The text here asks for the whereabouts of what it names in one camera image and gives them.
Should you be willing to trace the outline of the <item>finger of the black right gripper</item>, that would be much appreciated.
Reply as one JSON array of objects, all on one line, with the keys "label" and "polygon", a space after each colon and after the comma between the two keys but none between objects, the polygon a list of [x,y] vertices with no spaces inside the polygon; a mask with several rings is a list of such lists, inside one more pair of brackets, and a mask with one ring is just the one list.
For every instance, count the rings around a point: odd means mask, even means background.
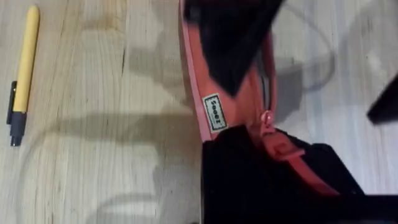
[{"label": "finger of the black right gripper", "polygon": [[199,29],[210,77],[234,97],[284,0],[188,0],[187,23]]},{"label": "finger of the black right gripper", "polygon": [[383,89],[367,113],[372,124],[379,125],[397,121],[397,91],[396,75]]}]

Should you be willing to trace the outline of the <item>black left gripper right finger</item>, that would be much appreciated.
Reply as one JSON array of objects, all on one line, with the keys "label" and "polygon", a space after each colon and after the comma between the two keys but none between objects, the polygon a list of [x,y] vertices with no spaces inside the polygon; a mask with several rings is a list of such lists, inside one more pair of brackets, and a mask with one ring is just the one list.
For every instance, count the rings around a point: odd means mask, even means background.
[{"label": "black left gripper right finger", "polygon": [[362,188],[330,145],[307,143],[281,129],[277,131],[286,135],[295,146],[305,151],[302,159],[331,188],[341,195],[364,195]]}]

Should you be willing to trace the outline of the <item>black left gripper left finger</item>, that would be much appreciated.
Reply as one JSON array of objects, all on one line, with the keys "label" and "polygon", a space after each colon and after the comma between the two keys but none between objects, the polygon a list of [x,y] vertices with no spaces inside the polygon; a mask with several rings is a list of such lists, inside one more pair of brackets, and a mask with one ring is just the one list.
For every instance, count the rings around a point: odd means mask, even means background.
[{"label": "black left gripper left finger", "polygon": [[205,223],[334,223],[341,212],[289,166],[256,147],[245,126],[203,144]]}]

